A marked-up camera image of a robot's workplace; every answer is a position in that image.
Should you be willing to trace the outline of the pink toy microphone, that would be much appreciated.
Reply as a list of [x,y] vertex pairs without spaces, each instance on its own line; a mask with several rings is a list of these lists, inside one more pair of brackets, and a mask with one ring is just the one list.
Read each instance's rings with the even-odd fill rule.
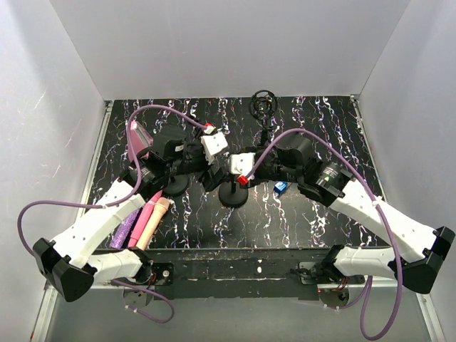
[[141,213],[139,214],[139,217],[135,223],[135,226],[133,227],[132,233],[130,235],[130,239],[128,241],[128,247],[134,247],[137,242],[139,241],[146,224],[148,223],[152,212],[154,210],[154,206],[156,201],[158,201],[161,198],[162,195],[162,190],[157,192],[155,195],[152,196],[152,199],[149,200],[145,206],[142,208]]

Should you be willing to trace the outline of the black round-base mic stand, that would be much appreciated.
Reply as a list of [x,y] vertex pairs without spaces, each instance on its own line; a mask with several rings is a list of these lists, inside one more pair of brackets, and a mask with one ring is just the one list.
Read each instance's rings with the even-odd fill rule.
[[190,176],[182,174],[177,167],[172,168],[167,186],[163,190],[163,194],[170,197],[182,195],[188,188]]

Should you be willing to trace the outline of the purple glitter microphone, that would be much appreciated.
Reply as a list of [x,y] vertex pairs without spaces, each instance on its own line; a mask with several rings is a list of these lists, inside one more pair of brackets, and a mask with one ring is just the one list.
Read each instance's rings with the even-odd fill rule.
[[110,248],[122,249],[127,244],[127,238],[130,236],[131,230],[136,223],[141,209],[136,209],[131,212],[118,226],[113,238],[110,241]]

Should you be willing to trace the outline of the peach toy microphone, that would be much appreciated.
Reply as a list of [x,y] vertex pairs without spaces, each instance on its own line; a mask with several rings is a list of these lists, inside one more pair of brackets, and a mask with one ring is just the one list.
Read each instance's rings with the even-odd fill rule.
[[170,201],[164,197],[161,197],[158,201],[156,201],[152,214],[145,225],[137,244],[135,245],[138,249],[145,250],[149,245],[157,226],[159,225],[162,217],[168,211],[169,206]]

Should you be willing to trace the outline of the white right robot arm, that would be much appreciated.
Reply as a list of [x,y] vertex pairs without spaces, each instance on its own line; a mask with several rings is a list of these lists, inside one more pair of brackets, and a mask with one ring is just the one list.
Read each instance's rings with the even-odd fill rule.
[[335,245],[315,266],[315,275],[331,283],[350,276],[381,276],[429,294],[455,233],[448,227],[436,229],[416,222],[376,197],[350,165],[316,156],[311,141],[302,134],[302,129],[287,130],[258,149],[247,178],[294,182],[307,199],[346,215],[389,244],[386,248]]

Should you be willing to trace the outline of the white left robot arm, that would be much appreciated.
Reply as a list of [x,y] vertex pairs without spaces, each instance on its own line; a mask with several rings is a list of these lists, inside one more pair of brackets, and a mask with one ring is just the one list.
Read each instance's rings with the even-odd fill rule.
[[140,165],[130,164],[98,201],[78,221],[52,240],[33,246],[38,269],[67,301],[84,295],[94,284],[129,278],[146,284],[152,275],[145,252],[129,247],[120,252],[95,254],[100,243],[133,211],[140,209],[171,176],[204,172],[216,155],[227,148],[224,138],[205,135],[198,142],[169,143],[173,157],[156,154],[151,147],[138,153]]

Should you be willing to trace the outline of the small black round-base stand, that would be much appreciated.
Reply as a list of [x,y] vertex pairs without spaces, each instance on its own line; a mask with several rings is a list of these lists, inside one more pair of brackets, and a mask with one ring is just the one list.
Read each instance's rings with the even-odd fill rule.
[[218,188],[219,201],[228,208],[239,208],[243,206],[249,197],[249,190],[242,187],[234,175],[229,175],[227,180]]

